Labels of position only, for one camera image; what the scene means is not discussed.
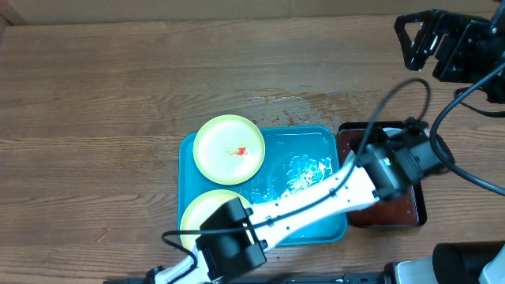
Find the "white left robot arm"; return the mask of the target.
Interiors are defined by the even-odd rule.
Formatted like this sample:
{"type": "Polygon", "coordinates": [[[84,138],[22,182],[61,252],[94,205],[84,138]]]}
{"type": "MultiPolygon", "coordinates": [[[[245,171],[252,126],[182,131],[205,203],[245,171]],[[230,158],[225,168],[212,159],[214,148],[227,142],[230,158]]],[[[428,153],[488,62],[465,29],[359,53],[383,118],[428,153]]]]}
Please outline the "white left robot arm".
{"type": "Polygon", "coordinates": [[[409,126],[370,140],[371,135],[373,130],[365,131],[337,173],[307,189],[251,207],[238,198],[227,201],[193,231],[196,244],[187,257],[150,281],[228,283],[265,264],[266,252],[298,230],[393,200],[454,159],[443,139],[424,128],[409,126]]]}

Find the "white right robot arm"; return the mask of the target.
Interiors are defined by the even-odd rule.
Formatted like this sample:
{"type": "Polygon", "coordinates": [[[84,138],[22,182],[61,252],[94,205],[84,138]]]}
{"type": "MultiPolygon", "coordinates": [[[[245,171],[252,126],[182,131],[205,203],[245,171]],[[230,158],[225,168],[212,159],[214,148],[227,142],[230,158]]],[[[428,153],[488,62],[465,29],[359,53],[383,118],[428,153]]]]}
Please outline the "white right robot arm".
{"type": "MultiPolygon", "coordinates": [[[[401,15],[395,32],[402,46],[407,69],[422,69],[429,56],[438,63],[433,76],[441,82],[463,83],[453,101],[433,122],[421,142],[413,130],[402,134],[407,145],[397,145],[396,159],[407,164],[408,174],[427,174],[447,168],[459,177],[502,195],[503,188],[459,168],[437,134],[441,121],[476,90],[490,103],[504,101],[504,7],[489,20],[460,13],[431,9],[401,15]]],[[[391,263],[384,274],[392,283],[502,283],[503,241],[442,243],[430,257],[391,263]]]]}

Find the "white plate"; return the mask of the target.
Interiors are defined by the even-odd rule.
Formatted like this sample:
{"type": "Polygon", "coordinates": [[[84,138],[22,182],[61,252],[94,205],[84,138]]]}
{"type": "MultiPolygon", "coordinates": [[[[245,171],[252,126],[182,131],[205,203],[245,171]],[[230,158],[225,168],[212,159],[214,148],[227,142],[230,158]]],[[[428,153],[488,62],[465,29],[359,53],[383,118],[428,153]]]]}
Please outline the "white plate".
{"type": "Polygon", "coordinates": [[[391,139],[393,136],[401,135],[403,133],[400,128],[385,127],[382,128],[383,137],[385,140],[391,139]]]}

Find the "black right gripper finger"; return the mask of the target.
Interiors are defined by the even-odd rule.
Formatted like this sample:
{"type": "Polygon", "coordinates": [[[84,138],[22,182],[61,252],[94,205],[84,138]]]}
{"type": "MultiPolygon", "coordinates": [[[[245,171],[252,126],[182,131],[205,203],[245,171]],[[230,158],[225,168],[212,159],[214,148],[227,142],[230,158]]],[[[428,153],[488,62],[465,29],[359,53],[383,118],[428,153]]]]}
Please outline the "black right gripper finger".
{"type": "Polygon", "coordinates": [[[437,35],[449,33],[453,28],[468,24],[472,20],[473,16],[440,9],[430,9],[398,16],[394,28],[402,45],[421,46],[434,40],[437,35]],[[422,24],[422,26],[415,37],[411,39],[406,31],[406,25],[414,23],[422,24]]]}
{"type": "Polygon", "coordinates": [[[440,35],[433,24],[424,23],[420,26],[414,39],[409,37],[406,26],[401,28],[401,48],[407,69],[420,71],[428,58],[434,55],[440,43],[440,35]]]}

